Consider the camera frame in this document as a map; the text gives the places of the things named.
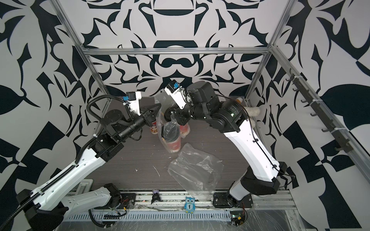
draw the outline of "wall hook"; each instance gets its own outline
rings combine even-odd
[[[340,148],[335,147],[334,149],[335,149],[337,152],[339,152],[339,151],[343,151],[343,150],[344,150],[344,148],[342,148],[342,147],[340,147]]]

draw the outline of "aluminum frame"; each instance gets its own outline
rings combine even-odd
[[[271,40],[270,40],[270,42],[267,46],[268,48],[271,45],[275,45],[276,42],[278,41],[278,39],[280,38],[280,35],[283,32],[283,29],[286,26],[286,24],[289,20],[290,14],[293,10],[293,7],[294,7],[294,5],[297,1],[298,0],[288,0],[288,2],[286,3],[283,14],[281,15],[279,23],[277,24],[277,26],[275,28],[275,31],[272,34]],[[254,89],[256,88],[256,85],[257,85],[259,79],[261,78],[262,71],[266,67],[267,62],[269,61],[270,57],[271,57],[271,53],[267,52],[266,55],[264,55],[264,57],[262,58],[262,61],[260,62],[257,71],[255,72],[254,76],[252,77],[252,82],[250,83],[250,85],[247,89],[247,92],[245,93],[245,99],[248,100],[250,98],[251,94],[253,93]]]
[[[85,55],[265,54],[267,47],[83,48]]]
[[[212,205],[212,200],[196,201],[196,213],[189,215],[184,213],[184,199],[186,196],[190,196],[186,191],[161,191],[162,202],[154,204],[151,204],[152,191],[122,191],[121,193],[136,193],[135,205],[130,206],[128,217],[114,219],[114,221],[229,221],[230,211],[242,210],[241,208],[215,208]],[[246,208],[246,210],[283,210],[292,231],[305,231],[302,219],[289,190],[279,190],[276,194],[266,196],[252,195],[252,199],[253,208]],[[111,213],[112,210],[110,209],[93,210],[94,218],[99,221],[105,220],[103,218],[104,214]],[[87,212],[82,212],[65,221],[90,222],[90,217]]]
[[[78,39],[78,35],[76,31],[74,30],[71,21],[68,19],[67,14],[65,13],[62,5],[60,4],[59,0],[50,0],[51,6],[53,7],[55,13],[57,14],[57,17],[61,24],[64,26],[65,30],[67,31],[67,34],[71,38],[75,48],[77,49],[78,53],[80,54],[82,60],[84,61],[87,68],[89,68],[92,77],[97,82],[100,90],[104,94],[109,94],[105,84],[103,83],[103,80],[101,79],[98,71],[95,69],[94,64],[91,62],[90,58],[86,56],[83,52],[83,45],[81,44],[80,40]]]
[[[287,59],[287,57],[282,53],[282,51],[275,45],[272,45],[269,48],[270,52],[276,58],[277,62],[282,66],[286,73],[291,73],[295,76],[300,76],[300,72],[292,65],[292,63]],[[306,88],[309,90],[310,95],[315,100],[320,100],[321,98],[316,94],[312,87],[303,79],[300,78],[300,81]],[[327,105],[321,101],[320,106],[326,116],[332,120],[333,126],[336,128],[336,131],[349,140],[352,151],[348,152],[348,156],[357,166],[359,171],[365,177],[365,179],[370,183],[370,156],[365,149],[357,142],[356,138],[349,132],[348,129],[338,120],[338,118],[332,113],[332,111],[327,107]]]

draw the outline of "small figurine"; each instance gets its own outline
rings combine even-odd
[[[153,204],[156,201],[161,202],[161,197],[159,196],[159,190],[154,190],[153,191],[152,203],[150,203],[150,204]]]
[[[195,211],[195,198],[186,197],[184,208],[186,213],[193,213]]]

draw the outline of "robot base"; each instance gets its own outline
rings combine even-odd
[[[212,204],[215,208],[231,208],[231,207],[241,207],[242,208],[243,203],[246,208],[252,208],[252,205],[253,205],[252,195],[250,193],[246,195],[241,201],[235,201],[232,204],[229,201],[230,201],[229,191],[225,193],[215,192],[213,194]]]

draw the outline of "wooden table surface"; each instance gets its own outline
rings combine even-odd
[[[154,104],[154,98],[143,98],[140,106]],[[112,101],[109,110],[124,107],[118,101]],[[247,170],[248,163],[236,146],[218,130],[209,127],[204,121],[190,120],[190,133],[181,139],[181,146],[189,143],[193,148],[210,153],[224,164],[217,189],[228,189],[233,181],[237,180]],[[177,153],[168,153],[159,140],[158,134],[150,132],[150,128],[143,127],[140,141],[127,139],[124,148],[114,158],[88,175],[93,179],[92,189],[104,184],[113,183],[119,189],[130,190],[172,190],[182,189],[180,184],[168,174],[167,168]]]

